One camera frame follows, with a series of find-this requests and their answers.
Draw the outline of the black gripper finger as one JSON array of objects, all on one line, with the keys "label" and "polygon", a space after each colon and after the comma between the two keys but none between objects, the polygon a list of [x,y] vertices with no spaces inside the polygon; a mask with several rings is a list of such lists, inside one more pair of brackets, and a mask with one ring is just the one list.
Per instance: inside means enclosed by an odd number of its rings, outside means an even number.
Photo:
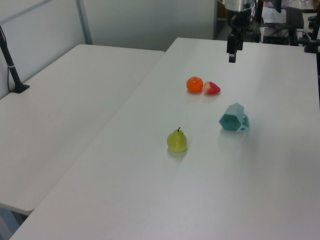
[{"label": "black gripper finger", "polygon": [[237,38],[234,34],[228,35],[226,52],[229,54],[229,62],[235,63],[237,54]]},{"label": "black gripper finger", "polygon": [[236,31],[236,50],[241,51],[243,49],[243,37],[244,31],[243,29],[237,29]]}]

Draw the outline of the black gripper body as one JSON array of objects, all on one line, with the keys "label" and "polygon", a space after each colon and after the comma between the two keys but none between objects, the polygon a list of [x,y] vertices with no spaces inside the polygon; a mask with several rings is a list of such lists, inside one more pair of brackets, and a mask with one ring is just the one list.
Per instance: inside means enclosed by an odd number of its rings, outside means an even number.
[{"label": "black gripper body", "polygon": [[251,13],[251,9],[244,11],[226,10],[226,23],[231,28],[231,35],[240,35],[250,26]]}]

